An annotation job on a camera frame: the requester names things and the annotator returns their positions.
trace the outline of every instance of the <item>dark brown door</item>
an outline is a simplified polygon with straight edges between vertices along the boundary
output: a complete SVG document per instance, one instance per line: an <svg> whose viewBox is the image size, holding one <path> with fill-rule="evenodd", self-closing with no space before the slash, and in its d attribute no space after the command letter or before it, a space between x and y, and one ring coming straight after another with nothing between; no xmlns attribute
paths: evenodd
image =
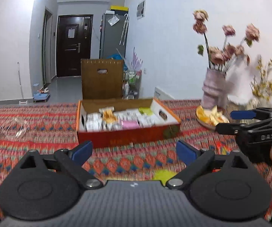
<svg viewBox="0 0 272 227"><path fill-rule="evenodd" d="M59 17L57 77L81 75L81 59L91 55L92 21L92 15Z"/></svg>

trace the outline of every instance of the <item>refrigerator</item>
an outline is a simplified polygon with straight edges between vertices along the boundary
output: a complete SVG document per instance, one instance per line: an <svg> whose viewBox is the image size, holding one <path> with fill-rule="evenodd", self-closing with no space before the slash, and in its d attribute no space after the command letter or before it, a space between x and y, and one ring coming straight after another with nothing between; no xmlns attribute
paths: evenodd
<svg viewBox="0 0 272 227"><path fill-rule="evenodd" d="M104 14L102 16L102 24L101 24L101 36L100 36L100 52L99 58L106 59L113 54L118 54L116 48L119 50L120 54L125 57L125 45L123 45L123 39L121 45L119 45L121 34L123 30L123 24L126 19L124 15L117 15L119 21L110 25L108 20L113 18L113 14Z"/></svg>

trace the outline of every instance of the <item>floor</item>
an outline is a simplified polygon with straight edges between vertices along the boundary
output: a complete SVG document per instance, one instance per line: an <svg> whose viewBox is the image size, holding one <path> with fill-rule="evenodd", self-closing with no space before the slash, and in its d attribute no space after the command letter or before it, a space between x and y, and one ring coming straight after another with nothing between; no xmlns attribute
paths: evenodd
<svg viewBox="0 0 272 227"><path fill-rule="evenodd" d="M52 79L49 85L50 97L48 101L29 103L32 105L47 105L56 103L78 103L82 99L81 77L61 77ZM18 107L19 104L0 105L2 107Z"/></svg>

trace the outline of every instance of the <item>pink rose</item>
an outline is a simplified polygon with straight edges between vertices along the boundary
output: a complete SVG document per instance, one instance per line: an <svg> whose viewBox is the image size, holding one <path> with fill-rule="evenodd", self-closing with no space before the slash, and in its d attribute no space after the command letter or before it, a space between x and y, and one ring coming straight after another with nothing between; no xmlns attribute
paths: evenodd
<svg viewBox="0 0 272 227"><path fill-rule="evenodd" d="M221 53L221 50L218 49L217 47L209 47L209 54L217 54Z"/></svg>
<svg viewBox="0 0 272 227"><path fill-rule="evenodd" d="M227 52L227 54L232 57L232 55L235 53L236 49L235 46L228 44L225 46L224 51Z"/></svg>
<svg viewBox="0 0 272 227"><path fill-rule="evenodd" d="M255 40L259 42L259 37L260 37L259 29L254 27L253 24L250 24L246 27L245 36L247 40L249 41Z"/></svg>
<svg viewBox="0 0 272 227"><path fill-rule="evenodd" d="M231 25L223 26L222 29L224 31L225 36L234 36L234 35L236 35L236 31L234 30L234 28Z"/></svg>
<svg viewBox="0 0 272 227"><path fill-rule="evenodd" d="M214 64L222 65L225 62L225 58L222 51L217 47L209 47L210 60Z"/></svg>
<svg viewBox="0 0 272 227"><path fill-rule="evenodd" d="M244 47L242 45L237 45L235 48L235 55L243 55L244 54Z"/></svg>
<svg viewBox="0 0 272 227"><path fill-rule="evenodd" d="M199 22L204 22L205 20L208 20L209 16L205 10L195 10L194 13L195 20Z"/></svg>
<svg viewBox="0 0 272 227"><path fill-rule="evenodd" d="M213 62L216 65L223 65L225 62L223 54L220 53L212 53L210 54L211 62Z"/></svg>
<svg viewBox="0 0 272 227"><path fill-rule="evenodd" d="M196 21L196 23L193 25L193 29L195 32L203 34L207 31L207 27L202 22Z"/></svg>
<svg viewBox="0 0 272 227"><path fill-rule="evenodd" d="M222 52L222 55L223 55L224 61L228 61L232 58L232 56L229 55L226 51Z"/></svg>

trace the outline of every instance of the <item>patterned tablecloth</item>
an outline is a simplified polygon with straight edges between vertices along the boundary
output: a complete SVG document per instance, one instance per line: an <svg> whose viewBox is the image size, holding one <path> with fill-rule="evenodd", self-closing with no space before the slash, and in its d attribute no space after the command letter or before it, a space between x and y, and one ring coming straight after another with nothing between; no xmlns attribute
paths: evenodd
<svg viewBox="0 0 272 227"><path fill-rule="evenodd" d="M96 149L83 165L91 174L105 182L109 179L149 180L159 169L179 172L185 164L176 155L176 141L182 139L195 148L209 147L218 154L237 148L232 136L219 135L202 127L195 118L199 100L164 101L182 120L181 134L175 139ZM0 109L0 125L13 117L30 123L30 131L21 139L9 139L0 132L0 184L11 168L30 149L53 153L60 148L78 144L76 104L15 107ZM272 167L255 165L272 188ZM272 215L272 203L266 219Z"/></svg>

